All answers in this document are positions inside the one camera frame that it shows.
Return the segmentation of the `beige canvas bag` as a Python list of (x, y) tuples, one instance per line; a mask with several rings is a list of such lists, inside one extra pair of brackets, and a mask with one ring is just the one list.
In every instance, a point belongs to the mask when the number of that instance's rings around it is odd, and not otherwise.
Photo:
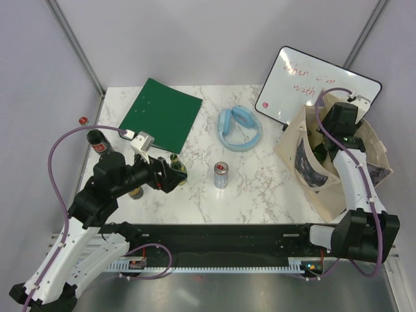
[[(333, 163), (326, 159), (320, 164), (313, 155), (313, 148), (324, 140), (323, 135), (317, 131), (317, 117), (326, 115), (338, 102), (338, 98), (328, 94), (323, 97), (323, 102), (324, 106), (318, 109), (302, 107), (284, 131), (274, 151), (303, 188), (323, 221), (332, 222), (346, 210), (346, 200), (341, 179)], [(307, 135), (307, 130), (312, 132), (311, 136)], [(367, 167), (375, 189), (393, 172), (387, 160), (386, 149), (366, 120), (357, 130), (357, 136), (365, 145)]]

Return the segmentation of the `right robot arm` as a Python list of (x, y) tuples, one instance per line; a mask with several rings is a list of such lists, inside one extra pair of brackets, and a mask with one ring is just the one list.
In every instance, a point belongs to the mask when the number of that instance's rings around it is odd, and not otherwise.
[(298, 239), (299, 251), (314, 255), (321, 247), (336, 258), (382, 264), (400, 229), (398, 216), (388, 214), (371, 181), (358, 108), (337, 102), (318, 124), (324, 148), (343, 187), (346, 214), (334, 227), (313, 225)]

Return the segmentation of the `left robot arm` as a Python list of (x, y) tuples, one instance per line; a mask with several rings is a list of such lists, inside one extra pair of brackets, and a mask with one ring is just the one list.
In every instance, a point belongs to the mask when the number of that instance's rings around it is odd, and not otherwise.
[(66, 210), (64, 226), (52, 249), (29, 280), (11, 288), (10, 297), (31, 311), (72, 311), (86, 287), (113, 261), (142, 250), (138, 230), (123, 222), (98, 249), (78, 261), (117, 210), (118, 198), (142, 185), (169, 193), (186, 178), (187, 173), (171, 168), (162, 157), (144, 160), (135, 155), (133, 165), (128, 165), (121, 153), (102, 155), (84, 189)]

